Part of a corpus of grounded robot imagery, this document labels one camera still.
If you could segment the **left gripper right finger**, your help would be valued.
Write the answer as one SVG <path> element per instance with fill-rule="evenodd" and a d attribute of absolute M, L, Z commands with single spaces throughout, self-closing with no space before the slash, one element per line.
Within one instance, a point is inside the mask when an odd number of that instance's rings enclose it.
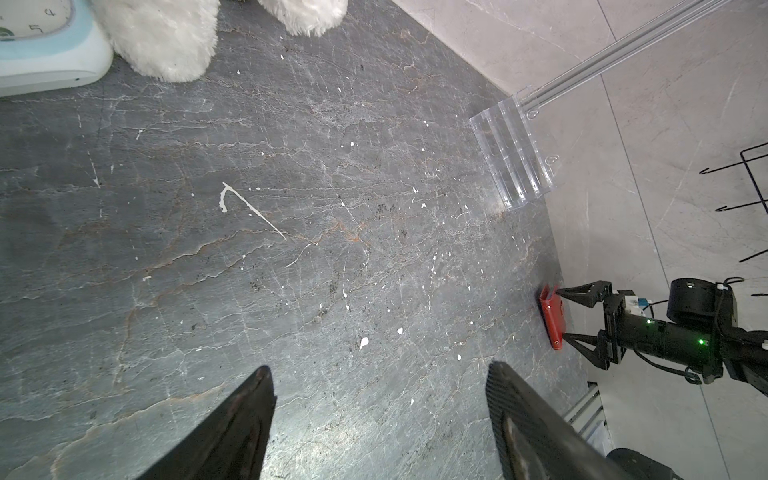
<path fill-rule="evenodd" d="M 507 363 L 489 364 L 485 394 L 505 479 L 629 477 L 582 439 Z"/>

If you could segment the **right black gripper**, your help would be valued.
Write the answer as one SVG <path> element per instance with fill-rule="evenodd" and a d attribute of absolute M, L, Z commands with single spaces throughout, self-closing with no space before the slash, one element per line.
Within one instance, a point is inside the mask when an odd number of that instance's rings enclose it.
<path fill-rule="evenodd" d="M 683 378 L 690 384 L 711 384 L 723 375 L 716 355 L 714 327 L 702 322 L 657 320 L 627 310 L 627 296 L 614 293 L 608 281 L 561 287 L 562 299 L 593 308 L 603 302 L 605 332 L 597 335 L 565 333 L 563 340 L 598 369 L 620 363 L 631 350 L 650 366 Z"/>

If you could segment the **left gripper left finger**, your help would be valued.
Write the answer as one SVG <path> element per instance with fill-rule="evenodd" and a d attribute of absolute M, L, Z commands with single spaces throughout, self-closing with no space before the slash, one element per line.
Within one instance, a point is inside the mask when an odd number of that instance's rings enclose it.
<path fill-rule="evenodd" d="M 276 409 L 268 366 L 256 369 L 142 479 L 258 479 Z"/>

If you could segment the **red leather card holder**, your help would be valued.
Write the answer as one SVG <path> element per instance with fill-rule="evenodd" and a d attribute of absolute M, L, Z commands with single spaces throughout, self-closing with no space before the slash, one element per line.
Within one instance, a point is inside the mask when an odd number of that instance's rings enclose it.
<path fill-rule="evenodd" d="M 543 286 L 539 293 L 539 305 L 550 344 L 554 350 L 559 351 L 564 344 L 566 321 L 563 300 L 557 293 L 556 285 Z"/>

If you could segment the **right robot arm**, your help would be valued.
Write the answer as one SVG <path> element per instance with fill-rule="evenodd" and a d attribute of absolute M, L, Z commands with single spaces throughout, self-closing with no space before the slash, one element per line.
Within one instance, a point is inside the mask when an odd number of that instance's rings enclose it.
<path fill-rule="evenodd" d="M 679 278 L 662 302 L 665 320 L 654 317 L 653 302 L 631 290 L 616 290 L 608 281 L 559 288 L 556 294 L 587 308 L 599 305 L 604 327 L 595 335 L 565 333 L 563 340 L 593 366 L 607 370 L 627 352 L 692 385 L 709 385 L 725 374 L 767 393 L 767 332 L 738 325 L 732 285 Z"/>

